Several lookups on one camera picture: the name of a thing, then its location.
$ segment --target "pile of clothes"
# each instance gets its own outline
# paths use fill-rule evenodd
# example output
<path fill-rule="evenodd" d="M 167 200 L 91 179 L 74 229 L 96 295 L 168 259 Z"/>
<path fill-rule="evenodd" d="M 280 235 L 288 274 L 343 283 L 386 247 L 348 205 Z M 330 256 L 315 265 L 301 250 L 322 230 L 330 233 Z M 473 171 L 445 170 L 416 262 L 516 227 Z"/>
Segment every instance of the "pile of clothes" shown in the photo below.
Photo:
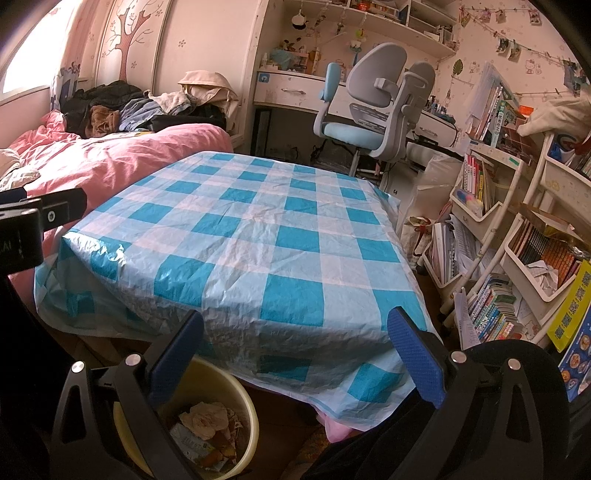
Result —
<path fill-rule="evenodd" d="M 66 131 L 82 138 L 104 137 L 114 132 L 159 132 L 172 125 L 207 123 L 231 130 L 238 96 L 219 73 L 187 72 L 182 90 L 154 96 L 117 80 L 88 91 L 78 90 L 64 103 Z"/>

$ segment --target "crumpled paper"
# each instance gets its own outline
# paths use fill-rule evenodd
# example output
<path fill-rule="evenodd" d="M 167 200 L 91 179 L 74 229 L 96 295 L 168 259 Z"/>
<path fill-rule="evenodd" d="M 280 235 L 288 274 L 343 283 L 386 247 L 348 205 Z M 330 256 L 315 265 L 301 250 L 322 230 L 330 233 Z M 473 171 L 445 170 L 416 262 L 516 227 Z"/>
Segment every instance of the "crumpled paper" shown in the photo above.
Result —
<path fill-rule="evenodd" d="M 550 297 L 558 290 L 558 270 L 544 260 L 530 263 L 527 269 L 546 295 Z"/>
<path fill-rule="evenodd" d="M 220 402 L 198 403 L 189 413 L 181 413 L 178 418 L 202 440 L 210 440 L 216 431 L 228 428 L 228 411 Z"/>

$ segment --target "food wrapper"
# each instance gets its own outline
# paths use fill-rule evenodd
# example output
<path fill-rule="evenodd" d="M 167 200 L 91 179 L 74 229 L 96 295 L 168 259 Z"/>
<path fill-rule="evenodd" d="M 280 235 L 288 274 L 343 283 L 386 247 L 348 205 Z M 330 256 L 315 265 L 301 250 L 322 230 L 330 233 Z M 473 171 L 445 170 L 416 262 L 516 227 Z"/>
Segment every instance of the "food wrapper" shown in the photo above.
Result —
<path fill-rule="evenodd" d="M 213 445 L 197 437 L 191 432 L 191 430 L 181 423 L 174 425 L 170 430 L 170 436 L 173 438 L 174 443 L 177 444 L 178 448 L 180 448 L 183 455 L 199 466 L 201 466 L 201 461 L 204 458 L 216 450 Z M 214 465 L 205 467 L 205 469 L 219 472 L 227 462 L 228 459 L 223 458 Z"/>

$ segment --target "blue seat cushion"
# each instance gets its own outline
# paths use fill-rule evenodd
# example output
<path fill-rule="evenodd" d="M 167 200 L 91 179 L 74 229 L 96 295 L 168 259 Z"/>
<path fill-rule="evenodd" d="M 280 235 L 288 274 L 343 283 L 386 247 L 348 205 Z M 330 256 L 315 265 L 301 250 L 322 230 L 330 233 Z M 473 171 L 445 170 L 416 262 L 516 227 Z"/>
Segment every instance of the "blue seat cushion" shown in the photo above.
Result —
<path fill-rule="evenodd" d="M 322 124 L 322 133 L 329 138 L 340 140 L 349 145 L 354 145 L 367 150 L 375 150 L 382 144 L 384 139 L 380 135 L 365 128 L 355 127 L 353 125 L 338 124 L 328 122 Z"/>

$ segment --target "black jacket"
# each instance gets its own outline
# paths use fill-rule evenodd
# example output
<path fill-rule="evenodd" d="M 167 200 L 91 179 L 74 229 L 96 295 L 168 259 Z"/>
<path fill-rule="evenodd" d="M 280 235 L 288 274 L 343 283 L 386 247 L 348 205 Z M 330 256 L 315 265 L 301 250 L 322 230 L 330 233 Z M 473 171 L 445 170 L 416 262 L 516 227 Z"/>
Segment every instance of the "black jacket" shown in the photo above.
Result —
<path fill-rule="evenodd" d="M 142 98 L 142 91 L 123 80 L 99 85 L 87 91 L 77 90 L 74 96 L 61 106 L 61 111 L 66 116 L 66 131 L 86 138 L 85 127 L 93 106 L 103 105 L 111 110 L 121 110 L 134 98 Z"/>

